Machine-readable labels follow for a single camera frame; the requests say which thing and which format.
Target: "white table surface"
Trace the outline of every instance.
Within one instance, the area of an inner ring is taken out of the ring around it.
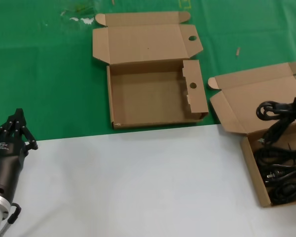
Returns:
[[[296,236],[296,205],[260,207],[240,139],[211,125],[41,141],[6,236]]]

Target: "open cardboard box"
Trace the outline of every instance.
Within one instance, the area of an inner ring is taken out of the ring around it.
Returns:
[[[221,89],[210,101],[228,132],[246,135],[241,147],[258,199],[263,207],[272,206],[253,156],[261,148],[258,139],[276,121],[262,121],[256,109],[264,101],[291,103],[296,97],[296,62],[255,68],[210,78],[209,87]],[[296,122],[291,124],[275,146],[296,149]]]
[[[106,63],[113,128],[198,122],[208,114],[188,12],[97,14],[93,56]]]

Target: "cardboard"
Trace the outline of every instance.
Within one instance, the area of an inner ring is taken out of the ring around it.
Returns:
[[[97,14],[93,56],[109,64],[114,128],[200,121],[208,114],[198,60],[203,50],[188,12]]]
[[[272,206],[259,173],[254,152],[261,148],[258,141],[276,121],[262,121],[256,109],[264,101],[291,103],[296,97],[296,62],[255,68],[210,78],[212,89],[221,89],[210,101],[223,128],[228,132],[245,134],[241,148],[248,170],[263,207]],[[274,146],[296,149],[296,122]]]

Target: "black cable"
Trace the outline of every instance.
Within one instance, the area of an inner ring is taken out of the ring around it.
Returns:
[[[284,164],[289,160],[296,160],[296,150],[268,146],[256,150],[254,157],[258,166],[267,164]]]
[[[12,206],[15,206],[16,209],[15,209],[14,213],[9,217],[9,219],[7,221],[11,225],[16,221],[16,219],[18,219],[18,217],[19,217],[19,215],[21,213],[21,210],[22,210],[22,208],[20,207],[19,204],[12,203]]]
[[[296,165],[267,165],[260,169],[260,174],[266,187],[274,187],[296,178]]]
[[[269,192],[273,204],[286,204],[296,200],[296,182],[287,182]]]
[[[296,97],[290,104],[265,101],[258,106],[256,113],[260,120],[279,119],[262,137],[265,145],[271,145],[277,142],[288,126],[296,120]]]
[[[16,219],[18,219],[19,214],[21,212],[21,207],[19,204],[16,203],[12,203],[12,206],[15,206],[15,211],[14,213],[8,218],[8,221],[6,222],[6,224],[3,226],[3,228],[0,230],[0,237],[3,237],[5,235],[5,233],[7,232],[7,230],[11,227],[11,225],[16,221]]]
[[[264,147],[254,153],[262,180],[272,204],[285,204],[296,200],[296,150]],[[284,165],[293,161],[293,165]]]

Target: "box side wall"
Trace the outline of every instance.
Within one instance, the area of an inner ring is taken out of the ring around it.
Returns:
[[[247,137],[243,138],[243,140],[241,141],[241,148],[243,151],[245,161],[247,163],[247,167],[249,170],[249,174],[251,176],[253,186],[256,190],[261,206],[262,207],[271,206],[270,198],[268,196],[264,182],[260,175],[256,160],[253,156],[253,152],[251,150],[251,146]]]
[[[191,113],[182,61],[135,65],[110,66],[114,127],[198,122],[207,115],[208,108]]]

